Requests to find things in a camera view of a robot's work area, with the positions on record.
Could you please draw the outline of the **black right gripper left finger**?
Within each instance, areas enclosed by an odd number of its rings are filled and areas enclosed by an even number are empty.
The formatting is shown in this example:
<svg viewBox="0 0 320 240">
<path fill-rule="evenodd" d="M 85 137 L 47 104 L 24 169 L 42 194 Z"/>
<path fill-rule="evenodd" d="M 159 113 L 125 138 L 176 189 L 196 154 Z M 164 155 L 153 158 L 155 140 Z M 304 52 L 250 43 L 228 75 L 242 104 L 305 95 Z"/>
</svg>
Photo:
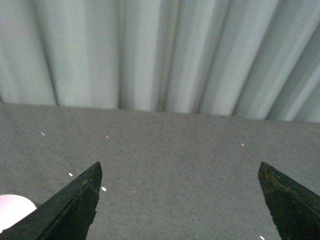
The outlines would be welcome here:
<svg viewBox="0 0 320 240">
<path fill-rule="evenodd" d="M 94 163 L 31 214 L 1 234 L 2 240 L 84 240 L 96 216 L 102 168 Z"/>
</svg>

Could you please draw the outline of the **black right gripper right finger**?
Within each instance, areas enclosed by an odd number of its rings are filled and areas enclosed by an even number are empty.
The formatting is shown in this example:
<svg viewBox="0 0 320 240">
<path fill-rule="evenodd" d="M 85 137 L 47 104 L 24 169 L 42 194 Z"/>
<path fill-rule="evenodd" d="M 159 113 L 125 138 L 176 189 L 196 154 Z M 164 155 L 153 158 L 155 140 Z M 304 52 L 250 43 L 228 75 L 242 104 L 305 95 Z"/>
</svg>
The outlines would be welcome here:
<svg viewBox="0 0 320 240">
<path fill-rule="evenodd" d="M 320 196 L 266 162 L 258 180 L 272 221 L 282 240 L 320 238 Z"/>
</svg>

